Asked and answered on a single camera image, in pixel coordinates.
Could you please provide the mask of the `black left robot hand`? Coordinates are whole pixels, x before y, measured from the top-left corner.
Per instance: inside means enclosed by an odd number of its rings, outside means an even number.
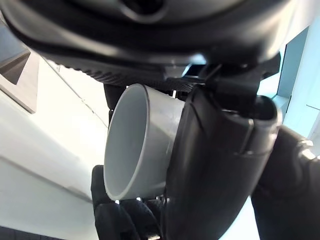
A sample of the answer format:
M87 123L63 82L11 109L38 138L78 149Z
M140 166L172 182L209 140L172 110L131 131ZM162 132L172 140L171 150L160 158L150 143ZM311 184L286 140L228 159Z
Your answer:
M258 95L317 0L3 0L12 33L103 83L100 240L217 240L253 197L263 238L320 237L320 163Z

